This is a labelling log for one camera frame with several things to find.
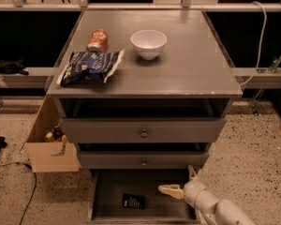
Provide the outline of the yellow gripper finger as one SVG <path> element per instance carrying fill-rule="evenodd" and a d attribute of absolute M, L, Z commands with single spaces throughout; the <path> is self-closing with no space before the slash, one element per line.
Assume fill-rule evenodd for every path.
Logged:
<path fill-rule="evenodd" d="M 191 165 L 189 165 L 187 167 L 187 169 L 188 169 L 188 172 L 189 172 L 189 180 L 190 181 L 197 180 L 198 179 L 198 175 L 197 175 L 195 169 Z"/>
<path fill-rule="evenodd" d="M 169 195 L 175 199 L 182 200 L 184 198 L 184 192 L 179 185 L 160 185 L 158 190 L 166 195 Z"/>

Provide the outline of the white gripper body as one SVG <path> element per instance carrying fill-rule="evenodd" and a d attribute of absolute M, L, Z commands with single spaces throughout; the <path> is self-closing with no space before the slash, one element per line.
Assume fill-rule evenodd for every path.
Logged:
<path fill-rule="evenodd" d="M 201 208 L 203 199 L 201 193 L 206 190 L 206 186 L 197 180 L 192 180 L 184 185 L 184 200 L 193 208 Z"/>

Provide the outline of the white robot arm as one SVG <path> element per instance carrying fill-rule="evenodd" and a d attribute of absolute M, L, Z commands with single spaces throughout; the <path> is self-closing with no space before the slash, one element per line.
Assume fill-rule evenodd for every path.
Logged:
<path fill-rule="evenodd" d="M 192 166 L 188 166 L 189 181 L 179 185 L 161 185 L 158 190 L 178 200 L 184 200 L 199 211 L 206 225 L 256 225 L 235 202 L 217 198 L 198 178 Z"/>

